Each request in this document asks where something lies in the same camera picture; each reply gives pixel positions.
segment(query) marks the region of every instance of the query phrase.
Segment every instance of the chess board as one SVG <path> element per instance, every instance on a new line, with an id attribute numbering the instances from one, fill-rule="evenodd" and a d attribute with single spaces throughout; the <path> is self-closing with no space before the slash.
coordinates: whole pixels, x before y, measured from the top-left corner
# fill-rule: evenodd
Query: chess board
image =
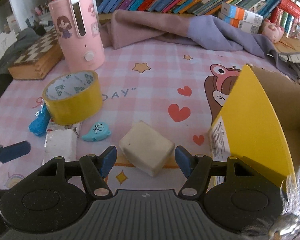
<path id="1" fill-rule="evenodd" d="M 61 60 L 62 51 L 55 28 L 29 47 L 9 68 L 14 79 L 43 79 Z"/>

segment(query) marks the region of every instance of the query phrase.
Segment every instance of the orange and white box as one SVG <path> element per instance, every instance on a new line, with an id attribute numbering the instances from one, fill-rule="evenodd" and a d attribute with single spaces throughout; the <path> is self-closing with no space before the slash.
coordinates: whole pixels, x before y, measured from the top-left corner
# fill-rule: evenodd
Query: orange and white box
<path id="1" fill-rule="evenodd" d="M 252 23 L 258 26 L 261 26 L 263 21 L 263 17 L 261 15 L 228 3 L 222 3 L 221 13 L 230 18 Z"/>
<path id="2" fill-rule="evenodd" d="M 244 22 L 238 19 L 230 18 L 228 16 L 225 16 L 221 12 L 218 14 L 218 18 L 223 20 L 226 23 L 229 23 L 233 27 L 236 27 L 246 33 L 251 33 L 251 34 L 258 34 L 260 26 L 248 22 Z"/>

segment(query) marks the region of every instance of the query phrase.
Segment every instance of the pink pig figurine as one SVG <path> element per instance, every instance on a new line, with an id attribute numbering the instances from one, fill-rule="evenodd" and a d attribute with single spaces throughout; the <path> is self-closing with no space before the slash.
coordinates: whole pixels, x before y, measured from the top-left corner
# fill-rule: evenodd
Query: pink pig figurine
<path id="1" fill-rule="evenodd" d="M 278 42 L 284 33 L 284 28 L 275 25 L 269 21 L 269 19 L 264 20 L 264 27 L 262 34 L 267 36 L 272 43 Z"/>

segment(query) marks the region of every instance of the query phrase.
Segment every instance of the silver screw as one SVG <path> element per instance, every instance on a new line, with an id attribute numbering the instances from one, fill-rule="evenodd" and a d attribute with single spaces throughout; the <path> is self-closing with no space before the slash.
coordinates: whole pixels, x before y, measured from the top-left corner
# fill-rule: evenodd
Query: silver screw
<path id="1" fill-rule="evenodd" d="M 194 188 L 186 187 L 183 190 L 181 190 L 181 193 L 184 196 L 194 196 L 194 195 L 197 195 L 198 192 Z"/>
<path id="2" fill-rule="evenodd" d="M 97 188 L 94 190 L 94 195 L 102 197 L 102 196 L 106 196 L 109 194 L 109 190 L 106 188 Z"/>

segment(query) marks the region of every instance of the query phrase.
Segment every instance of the mauve fabric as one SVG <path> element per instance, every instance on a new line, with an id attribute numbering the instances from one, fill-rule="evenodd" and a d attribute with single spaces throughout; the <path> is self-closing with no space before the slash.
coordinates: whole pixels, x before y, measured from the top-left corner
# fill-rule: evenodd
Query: mauve fabric
<path id="1" fill-rule="evenodd" d="M 180 17 L 174 14 L 117 10 L 111 21 L 100 27 L 104 47 L 119 49 L 154 38 L 185 45 L 200 45 L 208 50 L 246 50 L 258 57 L 273 56 L 273 65 L 293 80 L 297 74 L 278 58 L 271 41 L 262 34 L 249 34 L 214 16 Z"/>

